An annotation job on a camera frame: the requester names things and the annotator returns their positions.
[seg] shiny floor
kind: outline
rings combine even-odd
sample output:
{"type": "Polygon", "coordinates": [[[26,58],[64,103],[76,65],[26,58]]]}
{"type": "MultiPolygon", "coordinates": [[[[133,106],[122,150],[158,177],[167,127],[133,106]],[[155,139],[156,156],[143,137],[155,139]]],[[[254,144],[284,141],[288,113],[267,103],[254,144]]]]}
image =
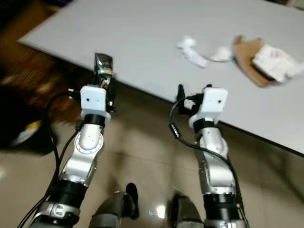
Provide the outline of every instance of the shiny floor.
{"type": "MultiPolygon", "coordinates": [[[[166,206],[176,189],[190,196],[204,219],[195,156],[192,149],[174,140],[168,128],[171,104],[119,85],[116,105],[118,112],[106,126],[105,148],[75,228],[86,228],[100,203],[129,182],[137,185],[141,215],[136,221],[124,219],[123,228],[167,227],[166,218],[160,218],[156,208],[166,206]]],[[[177,117],[177,123],[191,141],[194,134],[187,118],[177,117]]],[[[54,127],[61,150],[74,127],[63,123],[54,127]]],[[[229,127],[221,128],[251,228],[304,227],[304,158],[229,127]]],[[[17,226],[45,192],[53,170],[53,154],[0,152],[1,228],[17,226]]]]}

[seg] brown cardboard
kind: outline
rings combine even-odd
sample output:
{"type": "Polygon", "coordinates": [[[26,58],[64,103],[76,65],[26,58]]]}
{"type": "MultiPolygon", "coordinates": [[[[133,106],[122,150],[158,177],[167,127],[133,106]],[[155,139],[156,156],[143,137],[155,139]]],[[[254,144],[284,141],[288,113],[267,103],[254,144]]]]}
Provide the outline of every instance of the brown cardboard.
{"type": "Polygon", "coordinates": [[[242,36],[237,36],[234,41],[234,55],[239,67],[259,87],[266,87],[273,81],[264,77],[252,64],[252,59],[263,46],[261,39],[243,42],[242,36]]]}

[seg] cardboard piece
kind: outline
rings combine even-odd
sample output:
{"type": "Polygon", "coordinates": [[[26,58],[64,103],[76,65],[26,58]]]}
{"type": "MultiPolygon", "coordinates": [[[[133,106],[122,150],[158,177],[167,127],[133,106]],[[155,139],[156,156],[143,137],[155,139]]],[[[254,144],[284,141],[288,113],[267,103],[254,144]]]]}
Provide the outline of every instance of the cardboard piece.
{"type": "Polygon", "coordinates": [[[259,38],[243,41],[243,36],[237,36],[234,41],[233,51],[239,67],[246,75],[259,87],[266,87],[273,83],[272,80],[261,74],[252,64],[252,59],[263,46],[263,41],[259,38]]]}

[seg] tiled floor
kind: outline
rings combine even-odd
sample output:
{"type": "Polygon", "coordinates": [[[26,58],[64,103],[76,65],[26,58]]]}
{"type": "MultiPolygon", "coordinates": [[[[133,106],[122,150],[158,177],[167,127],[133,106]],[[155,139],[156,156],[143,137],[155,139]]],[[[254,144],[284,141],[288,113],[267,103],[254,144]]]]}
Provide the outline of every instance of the tiled floor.
{"type": "MultiPolygon", "coordinates": [[[[195,156],[174,140],[168,128],[171,105],[124,85],[118,86],[116,105],[118,113],[106,126],[105,149],[75,227],[87,227],[99,204],[129,182],[138,187],[141,216],[137,221],[123,220],[123,228],[167,227],[166,221],[155,215],[155,208],[166,205],[175,189],[190,196],[204,219],[195,156]]],[[[192,140],[187,118],[177,117],[177,122],[183,136],[192,140]]],[[[63,123],[54,127],[62,149],[74,128],[63,123]]],[[[304,227],[304,202],[284,181],[293,183],[304,195],[304,159],[226,126],[222,130],[251,228],[304,227]]],[[[53,169],[52,154],[0,153],[1,228],[17,226],[46,190],[53,169]]]]}

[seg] white table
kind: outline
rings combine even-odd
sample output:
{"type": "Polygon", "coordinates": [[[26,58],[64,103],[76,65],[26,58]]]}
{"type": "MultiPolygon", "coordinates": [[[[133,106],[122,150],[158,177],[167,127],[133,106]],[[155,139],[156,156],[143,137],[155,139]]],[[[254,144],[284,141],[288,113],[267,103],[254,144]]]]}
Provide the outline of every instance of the white table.
{"type": "Polygon", "coordinates": [[[304,61],[304,12],[261,0],[78,0],[20,42],[88,69],[107,53],[120,82],[171,102],[180,83],[226,88],[221,121],[304,154],[304,77],[259,88],[234,62],[200,69],[176,49],[191,35],[212,54],[239,34],[304,61]]]}

